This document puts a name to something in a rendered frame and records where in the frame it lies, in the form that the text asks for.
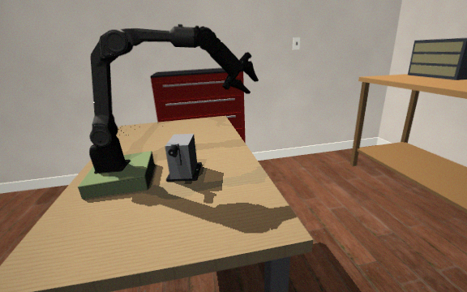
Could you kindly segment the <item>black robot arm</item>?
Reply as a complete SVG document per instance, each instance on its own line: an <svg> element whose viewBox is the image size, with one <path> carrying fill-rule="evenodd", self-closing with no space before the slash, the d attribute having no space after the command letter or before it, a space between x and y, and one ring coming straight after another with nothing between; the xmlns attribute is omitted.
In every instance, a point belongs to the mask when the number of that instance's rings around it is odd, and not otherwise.
<svg viewBox="0 0 467 292"><path fill-rule="evenodd" d="M179 24L170 31L143 28L121 30L123 32L113 29L101 35L91 53L95 116L90 133L93 145L89 149L89 155L95 169L94 174L122 171L130 162L125 160L121 144L118 142L119 138L116 136L118 127L112 111L110 76L112 61L123 55L125 51L124 54L131 52L133 45L139 45L143 41L171 42L175 47L200 46L220 66L226 64L233 54L210 28L204 26L192 28Z"/></svg>

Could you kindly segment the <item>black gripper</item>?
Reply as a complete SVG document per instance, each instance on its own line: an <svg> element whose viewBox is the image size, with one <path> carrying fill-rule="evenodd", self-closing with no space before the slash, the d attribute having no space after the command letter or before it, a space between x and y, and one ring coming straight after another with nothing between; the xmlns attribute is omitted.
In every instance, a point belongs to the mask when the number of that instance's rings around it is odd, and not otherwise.
<svg viewBox="0 0 467 292"><path fill-rule="evenodd" d="M246 94L250 94L250 91L244 86L242 81L240 79L235 79L240 71L244 71L253 81L259 81L255 74L253 63L248 61L249 58L251 58L251 54L249 52L244 53L244 55L239 59L241 61L240 62L238 58L232 54L229 61L221 66L228 73L228 76L222 85L223 88L229 89L230 87L234 87L242 90Z"/></svg>

